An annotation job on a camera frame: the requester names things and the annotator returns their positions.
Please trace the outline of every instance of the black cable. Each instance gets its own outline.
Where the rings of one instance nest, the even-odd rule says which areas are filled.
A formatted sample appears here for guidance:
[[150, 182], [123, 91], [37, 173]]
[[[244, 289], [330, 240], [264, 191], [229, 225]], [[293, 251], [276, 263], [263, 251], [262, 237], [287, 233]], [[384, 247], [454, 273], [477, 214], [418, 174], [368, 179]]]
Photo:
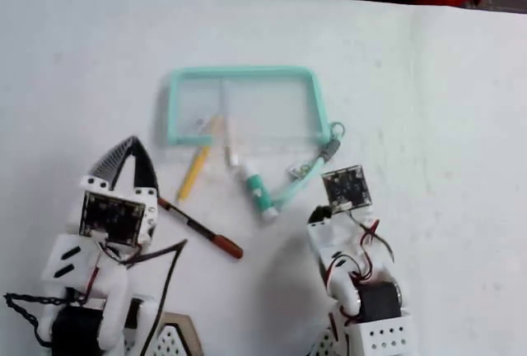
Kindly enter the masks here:
[[172, 246], [172, 247], [175, 247], [175, 246], [178, 246], [178, 247], [176, 249], [174, 249], [174, 251], [175, 251], [174, 258], [172, 259], [172, 263], [170, 264], [170, 268], [168, 269], [168, 273], [166, 275], [165, 286], [163, 287], [163, 293], [161, 294], [161, 299], [159, 301], [159, 307], [157, 308], [156, 319], [154, 320], [154, 324], [152, 325], [152, 328], [150, 329], [150, 332], [148, 333], [148, 337], [147, 337], [147, 340], [146, 340], [145, 344], [142, 346], [141, 353], [140, 353], [139, 356], [145, 356], [145, 353], [148, 350], [148, 345], [150, 344], [150, 341], [152, 341], [152, 337], [156, 333], [157, 325], [159, 324], [159, 320], [161, 319], [161, 313], [163, 312], [163, 306], [165, 305], [165, 299], [166, 299], [166, 294], [168, 293], [168, 287], [170, 285], [170, 279], [172, 278], [172, 273], [174, 272], [175, 263], [179, 259], [181, 251], [183, 250], [183, 248], [184, 248], [186, 243], [187, 243], [187, 240], [184, 239], [183, 241], [181, 241], [177, 245]]
[[395, 258], [394, 258], [394, 251], [392, 250], [392, 247], [389, 245], [389, 243], [387, 241], [385, 241], [382, 237], [380, 237], [379, 235], [377, 235], [376, 232], [372, 231], [370, 228], [368, 228], [367, 226], [365, 226], [364, 224], [362, 224], [361, 222], [358, 222], [354, 217], [353, 217], [353, 214], [352, 214], [352, 211], [350, 210], [349, 211], [349, 217], [352, 218], [353, 222], [358, 225], [360, 228], [362, 228], [364, 230], [365, 233], [371, 235], [372, 237], [374, 237], [375, 239], [377, 239], [380, 243], [382, 243], [384, 246], [386, 246], [386, 249], [388, 249], [388, 253], [389, 253], [389, 256], [391, 257], [392, 261], [395, 262]]
[[17, 301], [23, 301], [23, 302], [34, 302], [42, 305], [63, 305], [63, 304], [70, 304], [73, 302], [81, 302], [83, 301], [82, 298], [74, 298], [74, 297], [67, 297], [67, 298], [58, 298], [58, 297], [37, 297], [37, 296], [31, 296], [29, 294], [15, 294], [15, 293], [6, 293], [3, 296], [6, 299], [7, 307], [14, 309], [15, 312], [22, 315], [24, 319], [26, 319], [30, 325], [33, 326], [33, 331], [35, 334], [36, 340], [39, 342], [40, 346], [43, 346], [45, 348], [51, 348], [51, 343], [48, 341], [42, 340], [42, 338], [39, 335], [39, 321], [36, 318], [35, 315], [29, 313], [25, 308], [22, 308], [20, 305], [16, 304], [14, 300]]
[[166, 255], [167, 253], [170, 253], [172, 251], [177, 251], [178, 249], [182, 248], [185, 243], [187, 243], [186, 239], [181, 241], [180, 243], [176, 243], [175, 245], [168, 246], [165, 249], [161, 249], [160, 251], [153, 251], [152, 253], [147, 253], [145, 255], [132, 256], [128, 260], [126, 260], [125, 264], [137, 264], [142, 263], [143, 261], [155, 259], [156, 257]]

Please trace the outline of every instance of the red wire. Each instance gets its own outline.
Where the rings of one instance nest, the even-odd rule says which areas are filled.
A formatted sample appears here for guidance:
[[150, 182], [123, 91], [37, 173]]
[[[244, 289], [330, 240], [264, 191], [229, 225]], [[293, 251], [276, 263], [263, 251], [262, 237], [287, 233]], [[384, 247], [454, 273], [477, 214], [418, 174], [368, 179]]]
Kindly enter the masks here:
[[361, 245], [361, 246], [364, 244], [364, 240], [366, 239], [366, 237], [367, 237], [368, 235], [370, 235], [371, 237], [373, 237], [373, 236], [371, 235], [371, 232], [374, 232], [374, 233], [375, 233], [375, 230], [376, 230], [377, 227], [379, 226], [379, 221], [380, 221], [380, 220], [377, 218], [377, 219], [373, 222], [373, 224], [371, 224], [370, 231], [369, 231], [369, 232], [364, 231], [364, 234], [362, 234], [362, 237], [361, 237], [361, 242], [360, 242], [360, 245]]

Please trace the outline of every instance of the white table surface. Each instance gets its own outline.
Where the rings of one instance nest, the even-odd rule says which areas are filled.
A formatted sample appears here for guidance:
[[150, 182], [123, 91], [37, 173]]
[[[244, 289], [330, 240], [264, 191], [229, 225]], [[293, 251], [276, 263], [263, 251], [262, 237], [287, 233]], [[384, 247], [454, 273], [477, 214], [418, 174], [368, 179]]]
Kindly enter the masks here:
[[[170, 70], [304, 65], [347, 126], [328, 170], [365, 167], [422, 354], [525, 354], [527, 17], [344, 0], [0, 0], [0, 20], [3, 293], [39, 293], [80, 176], [121, 139], [141, 138], [175, 194], [189, 154], [161, 143]], [[272, 187], [293, 156], [258, 158]], [[206, 354], [307, 353], [329, 300], [305, 222], [325, 201], [313, 180], [262, 225], [216, 152], [184, 208], [244, 259], [161, 216], [153, 249], [189, 239], [166, 309], [191, 315]], [[161, 291], [169, 259], [137, 267], [142, 291]], [[5, 307], [0, 344], [37, 348]]]

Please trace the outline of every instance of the white perforated bracket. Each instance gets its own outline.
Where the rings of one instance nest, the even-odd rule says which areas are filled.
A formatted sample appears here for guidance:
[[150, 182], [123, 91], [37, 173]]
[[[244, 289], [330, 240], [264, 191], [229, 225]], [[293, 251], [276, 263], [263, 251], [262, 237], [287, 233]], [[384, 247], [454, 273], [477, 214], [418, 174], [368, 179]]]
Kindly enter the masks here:
[[163, 327], [152, 348], [152, 356], [188, 356], [183, 340], [175, 327]]
[[313, 344], [309, 356], [337, 356], [334, 348], [334, 337], [328, 329]]
[[417, 344], [410, 316], [351, 325], [347, 332], [356, 356], [414, 356]]

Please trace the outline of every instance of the black wire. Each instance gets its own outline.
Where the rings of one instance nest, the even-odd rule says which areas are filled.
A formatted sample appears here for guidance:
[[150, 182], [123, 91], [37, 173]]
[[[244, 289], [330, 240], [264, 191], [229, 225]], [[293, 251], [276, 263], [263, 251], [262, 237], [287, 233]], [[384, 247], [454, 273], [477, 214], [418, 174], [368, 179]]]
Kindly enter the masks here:
[[392, 250], [392, 247], [389, 245], [389, 243], [387, 241], [385, 241], [382, 237], [380, 237], [379, 235], [377, 235], [376, 232], [372, 231], [370, 228], [368, 228], [367, 226], [365, 226], [364, 224], [362, 224], [361, 222], [358, 222], [354, 217], [353, 217], [353, 214], [352, 214], [352, 211], [350, 210], [349, 211], [349, 217], [352, 218], [353, 222], [358, 225], [360, 228], [362, 228], [364, 230], [365, 233], [371, 235], [372, 237], [374, 237], [375, 239], [377, 239], [379, 242], [381, 242], [384, 246], [386, 246], [386, 249], [388, 249], [388, 253], [389, 253], [389, 256], [391, 257], [392, 261], [395, 262], [395, 258], [394, 258], [394, 251]]
[[70, 304], [74, 302], [81, 303], [84, 298], [74, 298], [74, 297], [66, 297], [66, 298], [59, 298], [59, 297], [40, 297], [40, 296], [31, 296], [29, 294], [15, 294], [15, 293], [6, 293], [3, 296], [6, 300], [7, 307], [13, 309], [15, 312], [22, 315], [26, 321], [29, 322], [30, 325], [33, 326], [33, 332], [35, 334], [36, 340], [39, 342], [40, 346], [43, 346], [45, 348], [51, 348], [51, 343], [48, 341], [42, 340], [42, 337], [39, 335], [39, 321], [36, 318], [35, 315], [29, 313], [25, 308], [21, 307], [20, 305], [16, 304], [14, 300], [17, 301], [23, 301], [23, 302], [33, 302], [38, 303], [42, 305], [65, 305]]
[[148, 333], [148, 337], [147, 337], [147, 340], [146, 340], [145, 344], [142, 346], [140, 356], [144, 356], [145, 355], [145, 353], [148, 350], [148, 345], [150, 344], [150, 341], [152, 341], [152, 337], [156, 333], [157, 325], [159, 324], [159, 320], [161, 319], [161, 313], [163, 312], [163, 306], [165, 305], [165, 299], [166, 299], [166, 294], [168, 293], [168, 287], [170, 285], [170, 279], [172, 278], [172, 273], [174, 272], [175, 263], [179, 259], [181, 251], [183, 250], [183, 248], [184, 248], [186, 243], [187, 243], [187, 240], [184, 239], [183, 241], [181, 241], [177, 245], [172, 246], [172, 247], [176, 247], [176, 246], [178, 246], [178, 247], [173, 250], [173, 251], [175, 251], [174, 258], [172, 259], [172, 263], [170, 264], [170, 268], [168, 269], [168, 273], [166, 275], [165, 286], [163, 287], [163, 293], [161, 294], [161, 299], [159, 301], [159, 307], [157, 308], [156, 319], [154, 320], [154, 324], [152, 325], [152, 328], [150, 329], [150, 332]]
[[100, 246], [100, 249], [105, 253], [105, 255], [107, 255], [110, 259], [112, 259], [116, 263], [119, 263], [119, 264], [122, 264], [122, 265], [132, 264], [130, 261], [135, 259], [135, 258], [137, 258], [141, 254], [141, 251], [142, 251], [142, 246], [139, 245], [138, 250], [132, 256], [128, 257], [126, 260], [121, 260], [121, 259], [111, 255], [108, 252], [108, 250], [111, 251], [111, 248], [109, 246], [103, 245], [102, 243], [99, 243], [99, 246]]

